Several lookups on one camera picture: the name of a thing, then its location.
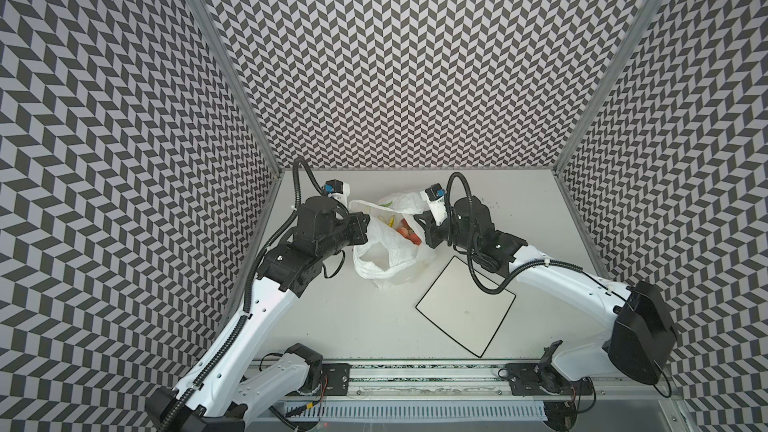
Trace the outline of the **yellow fake banana bunch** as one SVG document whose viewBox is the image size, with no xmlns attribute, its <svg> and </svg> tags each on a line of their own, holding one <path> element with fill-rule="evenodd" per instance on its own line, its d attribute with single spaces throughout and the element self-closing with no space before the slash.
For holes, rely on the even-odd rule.
<svg viewBox="0 0 768 432">
<path fill-rule="evenodd" d="M 394 215 L 392 215 L 392 216 L 382 216 L 382 215 L 379 215 L 378 216 L 378 220 L 380 222 L 382 222 L 383 224 L 385 224 L 389 228 L 394 228 L 395 227 L 396 219 L 395 219 Z"/>
</svg>

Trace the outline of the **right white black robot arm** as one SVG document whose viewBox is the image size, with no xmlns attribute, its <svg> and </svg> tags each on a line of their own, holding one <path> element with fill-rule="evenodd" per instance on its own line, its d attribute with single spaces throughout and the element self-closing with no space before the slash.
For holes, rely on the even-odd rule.
<svg viewBox="0 0 768 432">
<path fill-rule="evenodd" d="M 660 289 L 646 281 L 611 281 L 553 258 L 526 240 L 498 230 L 475 197 L 449 203 L 440 185 L 421 194 L 428 209 L 414 219 L 430 248 L 454 246 L 467 259 L 475 287 L 488 296 L 514 281 L 537 288 L 590 317 L 601 329 L 578 340 L 554 340 L 534 367 L 539 387 L 554 395 L 585 378 L 618 372 L 657 385 L 678 333 Z"/>
</svg>

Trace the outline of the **red fake strawberry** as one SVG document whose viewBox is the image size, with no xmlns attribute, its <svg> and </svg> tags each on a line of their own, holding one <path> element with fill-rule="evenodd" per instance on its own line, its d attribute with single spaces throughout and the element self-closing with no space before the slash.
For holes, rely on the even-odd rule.
<svg viewBox="0 0 768 432">
<path fill-rule="evenodd" d="M 418 234 L 415 232 L 415 230 L 408 224 L 408 222 L 405 219 L 402 219 L 400 221 L 400 224 L 396 228 L 396 231 L 405 239 L 410 241 L 416 246 L 420 246 L 422 244 L 421 238 L 418 236 Z"/>
</svg>

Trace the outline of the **white ventilation grille strip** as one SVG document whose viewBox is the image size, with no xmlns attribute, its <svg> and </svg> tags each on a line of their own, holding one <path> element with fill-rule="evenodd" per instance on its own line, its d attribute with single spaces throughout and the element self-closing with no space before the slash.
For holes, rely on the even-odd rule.
<svg viewBox="0 0 768 432">
<path fill-rule="evenodd" d="M 372 423 L 449 422 L 544 422 L 544 404 L 504 401 L 414 401 L 414 402 L 329 402 L 289 417 L 296 407 L 285 405 L 284 415 L 292 421 L 334 421 Z"/>
</svg>

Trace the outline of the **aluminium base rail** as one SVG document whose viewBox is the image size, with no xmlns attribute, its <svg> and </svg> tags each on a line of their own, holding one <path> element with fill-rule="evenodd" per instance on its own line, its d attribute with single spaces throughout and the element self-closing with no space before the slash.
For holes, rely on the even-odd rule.
<svg viewBox="0 0 768 432">
<path fill-rule="evenodd" d="M 555 396 L 513 396 L 510 386 L 497 371 L 512 362 L 534 363 L 532 359 L 328 359 L 325 363 L 350 363 L 348 393 L 342 398 L 366 399 L 490 399 L 560 400 Z M 608 400 L 680 399 L 682 391 L 668 378 L 657 385 L 644 385 L 624 376 L 607 375 L 590 379 L 595 392 L 579 398 Z"/>
</svg>

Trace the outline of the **white printed plastic bag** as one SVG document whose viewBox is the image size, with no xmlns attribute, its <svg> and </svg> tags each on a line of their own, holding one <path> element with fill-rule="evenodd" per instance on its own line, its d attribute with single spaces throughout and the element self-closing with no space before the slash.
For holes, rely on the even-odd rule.
<svg viewBox="0 0 768 432">
<path fill-rule="evenodd" d="M 378 288 L 405 284 L 423 273 L 437 258 L 437 251 L 424 242 L 424 231 L 415 216 L 429 210 L 427 202 L 418 192 L 390 194 L 377 201 L 353 200 L 349 208 L 370 216 L 364 245 L 352 248 L 353 267 L 361 278 L 373 282 Z M 378 220 L 378 216 L 395 216 L 394 228 Z M 416 246 L 403 238 L 396 228 L 405 219 L 422 240 Z"/>
</svg>

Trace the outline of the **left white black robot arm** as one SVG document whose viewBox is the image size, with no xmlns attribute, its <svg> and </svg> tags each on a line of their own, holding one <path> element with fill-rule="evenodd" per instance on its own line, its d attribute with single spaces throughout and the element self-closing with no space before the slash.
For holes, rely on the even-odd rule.
<svg viewBox="0 0 768 432">
<path fill-rule="evenodd" d="M 336 199 L 297 203 L 260 250 L 239 311 L 204 356 L 172 388 L 161 387 L 145 409 L 160 431 L 243 431 L 293 392 L 320 387 L 321 354 L 296 344 L 277 364 L 245 375 L 277 321 L 348 246 L 364 245 L 371 218 Z"/>
</svg>

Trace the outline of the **white square black-edged mat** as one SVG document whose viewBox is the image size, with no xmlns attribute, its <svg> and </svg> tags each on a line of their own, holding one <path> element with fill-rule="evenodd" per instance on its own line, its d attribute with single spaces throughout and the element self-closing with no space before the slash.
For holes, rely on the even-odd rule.
<svg viewBox="0 0 768 432">
<path fill-rule="evenodd" d="M 415 309 L 472 356 L 482 358 L 514 304 L 516 295 L 480 290 L 467 264 L 454 256 L 429 286 Z"/>
</svg>

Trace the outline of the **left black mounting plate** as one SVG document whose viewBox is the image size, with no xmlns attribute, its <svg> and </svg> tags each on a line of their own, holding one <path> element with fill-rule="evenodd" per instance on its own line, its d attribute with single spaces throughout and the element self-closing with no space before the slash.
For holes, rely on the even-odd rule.
<svg viewBox="0 0 768 432">
<path fill-rule="evenodd" d="M 301 395 L 346 396 L 350 383 L 350 363 L 323 363 L 309 368 L 307 379 L 299 389 Z"/>
</svg>

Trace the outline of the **black mounting plate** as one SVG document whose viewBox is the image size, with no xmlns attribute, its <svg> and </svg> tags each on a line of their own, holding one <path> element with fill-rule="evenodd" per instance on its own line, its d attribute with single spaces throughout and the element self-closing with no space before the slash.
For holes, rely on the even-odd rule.
<svg viewBox="0 0 768 432">
<path fill-rule="evenodd" d="M 307 379 L 299 389 L 301 395 L 346 396 L 350 383 L 350 363 L 323 363 L 309 368 Z"/>
<path fill-rule="evenodd" d="M 568 381 L 552 366 L 537 363 L 507 363 L 497 371 L 497 377 L 510 386 L 513 396 L 555 396 L 575 400 L 595 392 L 590 379 Z"/>
</svg>

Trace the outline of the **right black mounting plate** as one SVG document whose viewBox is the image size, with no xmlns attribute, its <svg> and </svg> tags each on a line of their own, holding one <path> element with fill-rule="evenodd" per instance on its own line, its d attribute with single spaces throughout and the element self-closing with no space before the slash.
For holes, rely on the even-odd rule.
<svg viewBox="0 0 768 432">
<path fill-rule="evenodd" d="M 595 392 L 590 379 L 568 381 L 552 366 L 537 363 L 507 363 L 497 371 L 497 377 L 510 386 L 513 396 L 555 396 L 575 400 Z"/>
</svg>

